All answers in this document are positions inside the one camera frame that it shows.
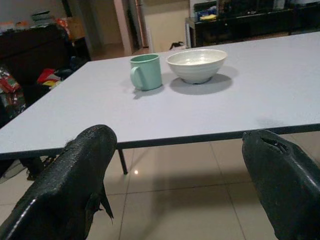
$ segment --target cardboard box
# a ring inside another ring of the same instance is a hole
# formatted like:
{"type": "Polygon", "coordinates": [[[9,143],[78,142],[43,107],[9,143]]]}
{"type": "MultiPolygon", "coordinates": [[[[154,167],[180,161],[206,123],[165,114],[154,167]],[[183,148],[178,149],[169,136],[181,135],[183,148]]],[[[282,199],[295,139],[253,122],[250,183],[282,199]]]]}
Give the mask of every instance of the cardboard box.
{"type": "Polygon", "coordinates": [[[85,29],[82,25],[80,18],[78,17],[68,17],[67,18],[67,28],[70,31],[70,39],[77,40],[84,38],[86,36],[85,29]]]}

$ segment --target stacked items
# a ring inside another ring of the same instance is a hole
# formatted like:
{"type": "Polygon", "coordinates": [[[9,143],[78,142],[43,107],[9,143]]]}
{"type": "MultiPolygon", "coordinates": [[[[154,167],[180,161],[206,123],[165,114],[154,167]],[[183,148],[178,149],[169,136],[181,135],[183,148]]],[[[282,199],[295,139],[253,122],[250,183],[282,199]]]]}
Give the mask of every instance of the stacked items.
{"type": "Polygon", "coordinates": [[[41,11],[31,15],[36,26],[49,25],[55,23],[54,16],[49,14],[50,11],[41,11]]]}
{"type": "Polygon", "coordinates": [[[215,20],[218,15],[217,1],[197,3],[193,6],[193,11],[197,21],[215,20]]]}
{"type": "Polygon", "coordinates": [[[3,65],[0,66],[0,99],[9,119],[15,118],[26,109],[21,86],[3,65]]]}

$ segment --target ceramic bowl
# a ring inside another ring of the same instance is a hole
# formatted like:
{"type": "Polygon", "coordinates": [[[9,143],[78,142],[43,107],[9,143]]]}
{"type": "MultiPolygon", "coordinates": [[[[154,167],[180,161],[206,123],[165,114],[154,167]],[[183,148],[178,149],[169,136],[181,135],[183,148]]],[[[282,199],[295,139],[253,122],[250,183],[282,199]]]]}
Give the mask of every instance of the ceramic bowl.
{"type": "Polygon", "coordinates": [[[227,56],[221,50],[196,49],[175,53],[166,62],[186,83],[203,84],[218,72],[227,56]]]}

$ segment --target floor tile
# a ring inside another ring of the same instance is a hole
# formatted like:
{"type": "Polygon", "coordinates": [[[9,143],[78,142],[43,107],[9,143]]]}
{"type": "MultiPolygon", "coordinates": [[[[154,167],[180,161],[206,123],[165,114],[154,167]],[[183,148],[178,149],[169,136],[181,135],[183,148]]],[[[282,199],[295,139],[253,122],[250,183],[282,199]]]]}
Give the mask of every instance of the floor tile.
{"type": "Polygon", "coordinates": [[[291,134],[281,134],[281,135],[279,135],[281,138],[283,138],[283,139],[285,139],[285,140],[287,140],[287,141],[289,141],[289,142],[292,142],[292,143],[294,143],[294,144],[297,144],[298,145],[298,142],[292,137],[292,135],[291,134]]]}
{"type": "Polygon", "coordinates": [[[27,180],[27,169],[0,184],[0,205],[16,204],[33,181],[27,180]]]}
{"type": "MultiPolygon", "coordinates": [[[[124,149],[123,154],[128,171],[131,169],[133,149],[124,149]]],[[[104,187],[107,195],[125,194],[128,189],[129,175],[124,175],[121,167],[119,153],[116,151],[106,169],[104,176],[104,187]]]]}
{"type": "Polygon", "coordinates": [[[120,240],[244,240],[224,185],[127,195],[120,240]]]}
{"type": "Polygon", "coordinates": [[[207,142],[134,150],[128,193],[222,184],[207,142]]]}
{"type": "Polygon", "coordinates": [[[0,205],[0,226],[9,217],[15,204],[0,205]]]}
{"type": "Polygon", "coordinates": [[[245,161],[242,157],[242,140],[232,139],[213,141],[211,146],[226,183],[251,181],[245,161]]]}
{"type": "Polygon", "coordinates": [[[245,239],[277,240],[253,183],[230,184],[228,191],[245,239]]]}
{"type": "Polygon", "coordinates": [[[104,210],[96,212],[93,216],[93,222],[87,240],[119,239],[125,198],[125,194],[108,197],[114,220],[112,222],[104,210]]]}
{"type": "Polygon", "coordinates": [[[320,165],[320,131],[294,133],[292,137],[320,165]]]}
{"type": "Polygon", "coordinates": [[[93,61],[121,58],[125,56],[125,49],[122,43],[106,44],[91,51],[93,61]]]}

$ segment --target mug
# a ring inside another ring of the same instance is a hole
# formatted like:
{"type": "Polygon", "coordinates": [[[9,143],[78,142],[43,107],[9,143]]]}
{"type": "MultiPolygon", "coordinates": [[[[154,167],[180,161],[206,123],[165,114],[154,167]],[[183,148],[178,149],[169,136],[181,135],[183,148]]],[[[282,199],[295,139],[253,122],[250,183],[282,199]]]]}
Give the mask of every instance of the mug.
{"type": "Polygon", "coordinates": [[[136,89],[147,91],[162,85],[159,56],[146,54],[131,59],[131,81],[136,89]]]}

